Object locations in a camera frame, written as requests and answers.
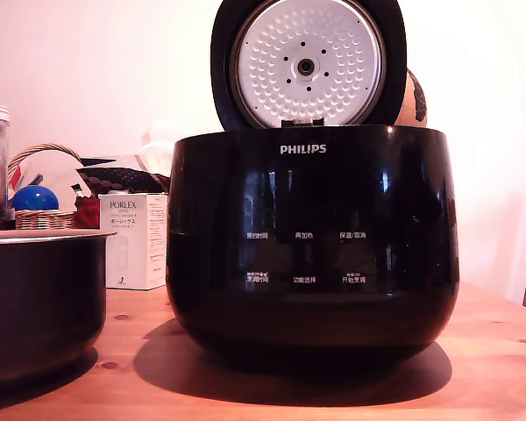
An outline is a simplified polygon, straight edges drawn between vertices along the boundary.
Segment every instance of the black rice cooker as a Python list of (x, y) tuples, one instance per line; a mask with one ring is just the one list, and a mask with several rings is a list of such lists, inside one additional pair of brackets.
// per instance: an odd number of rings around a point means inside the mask
[(451, 165), (394, 125), (396, 0), (224, 0), (211, 45), (224, 132), (179, 141), (167, 289), (214, 355), (375, 367), (432, 344), (458, 294)]

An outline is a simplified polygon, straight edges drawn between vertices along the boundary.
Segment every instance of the philips logo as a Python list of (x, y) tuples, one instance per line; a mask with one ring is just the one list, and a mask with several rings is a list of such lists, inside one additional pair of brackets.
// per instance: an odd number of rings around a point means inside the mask
[(294, 154), (308, 154), (308, 153), (327, 153), (327, 145), (292, 145), (292, 146), (281, 146), (281, 155), (285, 153)]

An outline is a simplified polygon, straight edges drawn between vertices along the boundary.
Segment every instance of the wicker basket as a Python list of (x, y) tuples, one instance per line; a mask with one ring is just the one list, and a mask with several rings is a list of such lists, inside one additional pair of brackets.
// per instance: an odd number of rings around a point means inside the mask
[[(8, 184), (10, 184), (18, 165), (34, 153), (59, 151), (74, 156), (82, 163), (80, 155), (72, 149), (51, 143), (36, 145), (16, 155), (8, 165)], [(16, 230), (68, 230), (72, 228), (75, 212), (59, 210), (19, 210), (16, 211)]]
[(16, 212), (17, 230), (69, 230), (73, 212), (57, 210), (19, 210)]

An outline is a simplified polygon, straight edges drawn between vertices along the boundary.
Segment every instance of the basket handle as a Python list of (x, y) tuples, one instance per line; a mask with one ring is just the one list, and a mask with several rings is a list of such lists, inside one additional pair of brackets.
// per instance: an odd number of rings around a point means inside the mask
[(75, 157), (78, 162), (82, 164), (82, 159), (80, 158), (80, 155), (70, 149), (69, 147), (63, 146), (63, 145), (56, 145), (54, 143), (43, 143), (36, 146), (31, 146), (25, 149), (24, 151), (18, 153), (16, 156), (13, 157), (13, 159), (10, 161), (10, 164), (8, 164), (8, 184), (10, 184), (12, 177), (14, 176), (14, 173), (16, 172), (16, 168), (18, 168), (18, 165), (27, 157), (33, 155), (37, 152), (43, 152), (43, 151), (59, 151), (64, 152), (69, 155), (72, 155)]

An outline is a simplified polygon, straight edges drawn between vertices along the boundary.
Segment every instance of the lid hinge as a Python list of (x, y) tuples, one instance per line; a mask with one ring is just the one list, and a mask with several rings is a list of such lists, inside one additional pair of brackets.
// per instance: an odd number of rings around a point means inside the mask
[(312, 119), (306, 119), (306, 120), (282, 120), (281, 127), (312, 127), (312, 126), (320, 126), (325, 125), (325, 118), (320, 118), (319, 120), (312, 120)]

